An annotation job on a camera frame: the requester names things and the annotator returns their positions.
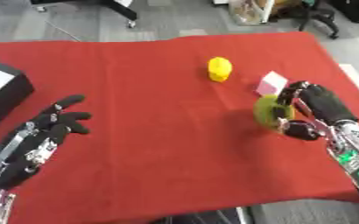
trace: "floor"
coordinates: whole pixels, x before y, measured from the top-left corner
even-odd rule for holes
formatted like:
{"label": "floor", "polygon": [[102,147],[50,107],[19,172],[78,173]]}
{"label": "floor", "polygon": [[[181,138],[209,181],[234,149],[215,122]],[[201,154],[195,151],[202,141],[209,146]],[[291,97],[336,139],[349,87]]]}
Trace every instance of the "floor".
{"label": "floor", "polygon": [[[152,41],[189,35],[296,30],[291,20],[238,26],[227,7],[213,7],[210,0],[135,0],[131,8],[140,16],[134,29],[126,28],[123,17],[94,5],[93,0],[58,4],[43,13],[35,11],[28,0],[0,0],[0,42]],[[337,14],[336,23],[341,28],[337,40],[329,39],[320,24],[310,25],[307,31],[317,37],[336,62],[343,64],[343,69],[359,74],[359,24],[352,24],[341,14]],[[254,206],[252,210],[259,217],[257,223],[359,223],[359,206],[351,203],[299,200]]]}

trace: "wire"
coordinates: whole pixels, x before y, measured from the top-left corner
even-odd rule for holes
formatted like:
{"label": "wire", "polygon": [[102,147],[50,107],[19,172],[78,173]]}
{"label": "wire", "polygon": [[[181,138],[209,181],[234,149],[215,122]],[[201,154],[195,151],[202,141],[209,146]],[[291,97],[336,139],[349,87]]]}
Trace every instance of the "wire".
{"label": "wire", "polygon": [[49,22],[48,20],[45,19],[45,22],[47,24],[49,24],[50,26],[52,26],[54,29],[61,31],[63,33],[65,33],[66,35],[68,35],[70,38],[72,38],[73,40],[77,41],[77,42],[82,42],[81,39],[77,38],[76,36],[74,36],[73,34],[69,33],[68,31],[65,31],[64,29],[59,28],[58,26],[56,26],[55,24],[52,24],[51,22]]}
{"label": "wire", "polygon": [[82,42],[82,40],[80,38],[77,38],[75,35],[73,35],[72,33],[59,28],[57,25],[53,24],[52,22],[48,21],[47,19],[43,19],[45,21],[45,23],[47,23],[48,25],[50,25],[52,28],[56,29],[57,31],[63,32],[65,33],[67,36],[69,36],[71,39],[77,41],[77,42]]}

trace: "red tablecloth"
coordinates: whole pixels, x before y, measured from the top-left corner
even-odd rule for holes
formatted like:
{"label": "red tablecloth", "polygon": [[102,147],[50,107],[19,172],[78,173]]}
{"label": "red tablecloth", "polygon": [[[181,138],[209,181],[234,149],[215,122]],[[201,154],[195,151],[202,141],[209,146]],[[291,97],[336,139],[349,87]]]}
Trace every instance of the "red tablecloth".
{"label": "red tablecloth", "polygon": [[[214,56],[234,72],[207,76]],[[70,94],[88,99],[89,136],[71,136],[18,189],[19,223],[109,223],[150,216],[323,198],[358,201],[325,143],[261,128],[254,90],[271,70],[334,90],[359,116],[359,91],[302,32],[176,38],[139,43],[0,44],[0,62],[36,92],[0,123],[0,137]]]}

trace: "black box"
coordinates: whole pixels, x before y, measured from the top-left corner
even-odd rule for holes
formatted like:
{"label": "black box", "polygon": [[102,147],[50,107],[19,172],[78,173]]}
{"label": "black box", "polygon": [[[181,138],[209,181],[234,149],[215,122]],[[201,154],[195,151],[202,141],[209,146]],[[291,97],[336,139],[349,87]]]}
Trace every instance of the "black box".
{"label": "black box", "polygon": [[25,74],[0,64],[0,121],[34,91]]}

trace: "robotic hand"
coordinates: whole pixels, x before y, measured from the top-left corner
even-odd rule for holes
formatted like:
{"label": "robotic hand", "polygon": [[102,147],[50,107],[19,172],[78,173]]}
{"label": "robotic hand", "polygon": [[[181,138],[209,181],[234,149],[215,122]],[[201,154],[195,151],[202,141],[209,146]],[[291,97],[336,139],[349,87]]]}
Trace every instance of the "robotic hand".
{"label": "robotic hand", "polygon": [[89,119],[89,113],[61,113],[83,100],[83,95],[71,95],[55,102],[14,129],[0,143],[0,224],[7,223],[16,197],[8,191],[37,174],[69,133],[89,133],[77,122]]}
{"label": "robotic hand", "polygon": [[331,91],[307,81],[295,82],[278,96],[277,103],[293,105],[310,122],[285,119],[285,111],[273,108],[278,129],[290,137],[327,140],[327,150],[359,189],[359,119]]}

